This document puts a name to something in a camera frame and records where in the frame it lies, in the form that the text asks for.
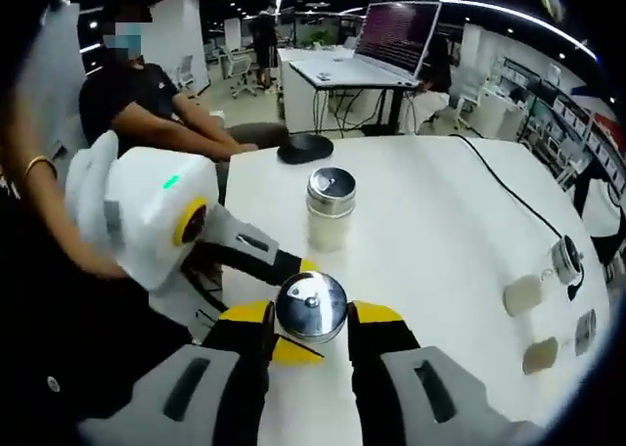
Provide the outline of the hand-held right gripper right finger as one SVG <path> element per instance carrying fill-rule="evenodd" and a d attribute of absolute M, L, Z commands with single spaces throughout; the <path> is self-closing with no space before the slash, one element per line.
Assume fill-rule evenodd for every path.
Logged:
<path fill-rule="evenodd" d="M 488 403 L 485 385 L 435 346 L 422 347 L 399 313 L 347 306 L 349 360 L 366 445 L 534 445 L 542 430 Z"/>

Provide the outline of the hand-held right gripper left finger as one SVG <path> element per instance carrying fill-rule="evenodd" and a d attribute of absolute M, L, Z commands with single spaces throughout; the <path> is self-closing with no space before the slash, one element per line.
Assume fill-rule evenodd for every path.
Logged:
<path fill-rule="evenodd" d="M 129 403 L 82 424 L 89 445 L 254 445 L 269 387 L 274 304 L 233 306 L 202 345 L 139 379 Z"/>

